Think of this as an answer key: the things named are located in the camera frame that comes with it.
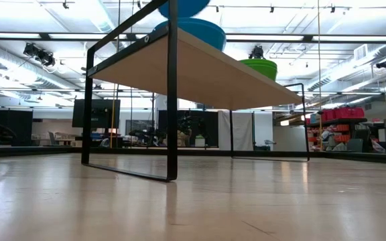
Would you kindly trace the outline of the small blue plastic bowl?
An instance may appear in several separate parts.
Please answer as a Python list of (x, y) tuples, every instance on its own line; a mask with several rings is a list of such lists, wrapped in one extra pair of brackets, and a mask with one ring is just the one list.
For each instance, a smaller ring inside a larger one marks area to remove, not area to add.
[[(178, 17), (193, 17), (201, 12), (209, 3), (210, 0), (177, 0)], [(164, 3), (158, 8), (161, 15), (169, 18), (169, 2)]]

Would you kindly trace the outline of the black partition panel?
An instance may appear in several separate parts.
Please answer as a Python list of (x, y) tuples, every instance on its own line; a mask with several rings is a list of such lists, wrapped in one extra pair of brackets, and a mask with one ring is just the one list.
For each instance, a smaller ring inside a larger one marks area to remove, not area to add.
[(182, 121), (186, 118), (186, 124), (191, 130), (190, 146), (194, 144), (195, 138), (198, 135), (206, 139), (208, 147), (218, 147), (218, 113), (199, 111), (199, 110), (179, 110), (178, 127), (182, 125)]

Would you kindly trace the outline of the person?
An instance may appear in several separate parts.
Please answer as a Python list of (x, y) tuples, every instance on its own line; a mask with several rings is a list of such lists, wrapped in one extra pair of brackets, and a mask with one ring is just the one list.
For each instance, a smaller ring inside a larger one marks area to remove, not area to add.
[(189, 129), (186, 132), (178, 131), (178, 146), (179, 147), (189, 147), (190, 146), (190, 137), (192, 130)]

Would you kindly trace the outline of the wooden riser shelf black legs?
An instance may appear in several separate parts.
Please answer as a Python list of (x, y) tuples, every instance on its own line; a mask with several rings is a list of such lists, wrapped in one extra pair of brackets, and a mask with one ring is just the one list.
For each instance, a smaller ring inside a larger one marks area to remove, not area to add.
[[(99, 64), (101, 49), (168, 4), (168, 25), (133, 42)], [(90, 166), (92, 84), (95, 79), (163, 94), (167, 98), (168, 140), (166, 176), (128, 171), (128, 175), (170, 182), (178, 177), (177, 100), (179, 98), (229, 111), (304, 104), (298, 96), (268, 77), (217, 50), (178, 27), (178, 0), (152, 0), (90, 47), (86, 55), (86, 86), (81, 163)]]

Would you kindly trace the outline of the white curtain panel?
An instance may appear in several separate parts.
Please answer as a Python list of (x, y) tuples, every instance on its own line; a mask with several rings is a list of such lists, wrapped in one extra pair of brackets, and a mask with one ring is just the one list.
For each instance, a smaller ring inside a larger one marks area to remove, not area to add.
[[(248, 112), (232, 112), (233, 149), (235, 151), (253, 150), (252, 116)], [(218, 148), (221, 151), (231, 150), (230, 113), (218, 111)]]

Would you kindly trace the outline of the black monitor screen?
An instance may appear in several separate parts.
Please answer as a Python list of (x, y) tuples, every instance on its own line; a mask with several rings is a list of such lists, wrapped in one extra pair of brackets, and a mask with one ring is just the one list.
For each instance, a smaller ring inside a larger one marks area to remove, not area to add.
[[(119, 126), (120, 100), (92, 99), (91, 127), (114, 129)], [(72, 127), (83, 127), (84, 99), (74, 101)]]

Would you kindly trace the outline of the metal shelf with red bins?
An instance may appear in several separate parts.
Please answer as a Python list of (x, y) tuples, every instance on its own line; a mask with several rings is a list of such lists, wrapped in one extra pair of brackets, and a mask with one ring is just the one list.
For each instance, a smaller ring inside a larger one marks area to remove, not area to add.
[(312, 151), (346, 151), (355, 131), (365, 123), (365, 113), (359, 107), (324, 109), (306, 117), (308, 144)]

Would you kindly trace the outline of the black track light cluster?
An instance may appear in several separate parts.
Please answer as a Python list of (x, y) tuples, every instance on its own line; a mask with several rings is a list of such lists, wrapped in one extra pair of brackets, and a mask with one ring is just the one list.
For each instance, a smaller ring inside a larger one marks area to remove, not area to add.
[(47, 52), (33, 43), (26, 43), (23, 50), (23, 54), (29, 58), (33, 58), (35, 61), (38, 61), (42, 66), (52, 67), (55, 65), (56, 60), (52, 52)]

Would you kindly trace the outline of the silver air duct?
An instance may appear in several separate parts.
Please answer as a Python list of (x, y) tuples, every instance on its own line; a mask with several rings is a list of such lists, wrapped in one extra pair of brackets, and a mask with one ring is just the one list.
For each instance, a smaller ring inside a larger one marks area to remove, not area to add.
[(313, 78), (307, 89), (308, 91), (314, 91), (349, 76), (366, 65), (377, 64), (384, 59), (386, 59), (386, 44), (363, 44), (354, 49), (352, 57), (325, 71), (321, 76)]

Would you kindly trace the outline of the black aluminium rig frame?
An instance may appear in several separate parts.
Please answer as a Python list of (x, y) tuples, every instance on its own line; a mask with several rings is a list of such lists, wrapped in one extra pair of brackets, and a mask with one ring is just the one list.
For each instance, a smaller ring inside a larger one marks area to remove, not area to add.
[[(27, 155), (51, 155), (62, 153), (81, 153), (80, 147), (0, 147), (0, 157), (14, 157)], [(94, 154), (122, 154), (122, 155), (166, 155), (165, 149), (105, 149), (92, 148)], [(215, 156), (215, 157), (254, 157), (264, 159), (266, 157), (284, 158), (327, 158), (344, 159), (351, 161), (364, 161), (371, 163), (386, 163), (386, 154), (378, 153), (354, 153), (354, 152), (305, 152), (305, 151), (219, 151), (204, 149), (178, 149), (180, 156)]]

